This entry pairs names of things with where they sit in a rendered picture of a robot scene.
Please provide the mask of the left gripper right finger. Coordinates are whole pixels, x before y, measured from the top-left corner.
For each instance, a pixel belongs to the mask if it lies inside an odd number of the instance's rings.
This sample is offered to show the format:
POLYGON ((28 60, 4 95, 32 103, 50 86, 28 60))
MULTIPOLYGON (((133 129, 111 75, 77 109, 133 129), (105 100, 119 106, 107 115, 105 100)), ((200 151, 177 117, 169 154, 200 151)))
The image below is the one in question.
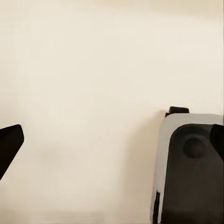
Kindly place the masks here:
POLYGON ((209 140, 224 162, 224 126, 214 124, 210 132, 209 140))

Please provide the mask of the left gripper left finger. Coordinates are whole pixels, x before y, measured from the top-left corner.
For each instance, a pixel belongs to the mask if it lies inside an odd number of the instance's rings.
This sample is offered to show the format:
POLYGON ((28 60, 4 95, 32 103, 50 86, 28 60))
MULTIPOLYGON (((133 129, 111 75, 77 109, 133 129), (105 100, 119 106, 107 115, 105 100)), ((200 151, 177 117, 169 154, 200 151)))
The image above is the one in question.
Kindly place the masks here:
POLYGON ((0 180, 24 142, 20 124, 0 129, 0 180))

